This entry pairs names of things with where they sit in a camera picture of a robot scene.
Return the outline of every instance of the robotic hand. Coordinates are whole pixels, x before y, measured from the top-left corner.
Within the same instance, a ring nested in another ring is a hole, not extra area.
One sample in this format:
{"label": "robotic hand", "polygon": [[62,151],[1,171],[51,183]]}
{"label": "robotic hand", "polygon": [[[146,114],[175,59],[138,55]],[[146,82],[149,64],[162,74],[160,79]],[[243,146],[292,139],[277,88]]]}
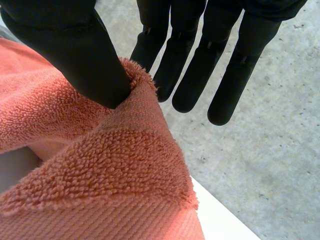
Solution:
{"label": "robotic hand", "polygon": [[11,32],[45,57],[85,97],[114,109],[129,79],[94,7],[96,0],[0,0]]}
{"label": "robotic hand", "polygon": [[221,126],[230,120],[262,51],[281,22],[294,18],[306,1],[208,0],[206,5],[206,0],[137,0],[143,32],[131,59],[150,71],[165,43],[171,11],[172,34],[153,78],[159,101],[166,101],[178,82],[205,10],[199,46],[172,99],[177,111],[187,113],[203,92],[244,9],[238,41],[207,114],[211,123]]}

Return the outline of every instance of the gray concrete floor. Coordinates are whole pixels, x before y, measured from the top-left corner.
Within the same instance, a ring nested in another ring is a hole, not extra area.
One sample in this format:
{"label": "gray concrete floor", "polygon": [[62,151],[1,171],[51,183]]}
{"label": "gray concrete floor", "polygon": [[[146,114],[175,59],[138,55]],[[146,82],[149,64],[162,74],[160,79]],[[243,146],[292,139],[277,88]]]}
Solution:
{"label": "gray concrete floor", "polygon": [[[129,57],[142,30],[136,1],[101,0],[96,8],[118,55]],[[320,1],[309,0],[282,24],[229,124],[211,125],[207,109],[240,22],[194,110],[181,114],[170,100],[161,104],[191,175],[263,240],[320,239],[319,13]]]}

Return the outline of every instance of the towel fold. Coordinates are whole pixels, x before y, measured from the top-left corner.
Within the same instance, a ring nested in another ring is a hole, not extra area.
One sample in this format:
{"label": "towel fold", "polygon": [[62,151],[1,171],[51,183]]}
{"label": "towel fold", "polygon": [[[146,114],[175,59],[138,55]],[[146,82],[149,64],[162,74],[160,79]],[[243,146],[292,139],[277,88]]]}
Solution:
{"label": "towel fold", "polygon": [[0,153],[42,160],[0,195],[0,239],[201,240],[198,202],[149,74],[111,111],[33,50],[0,39]]}

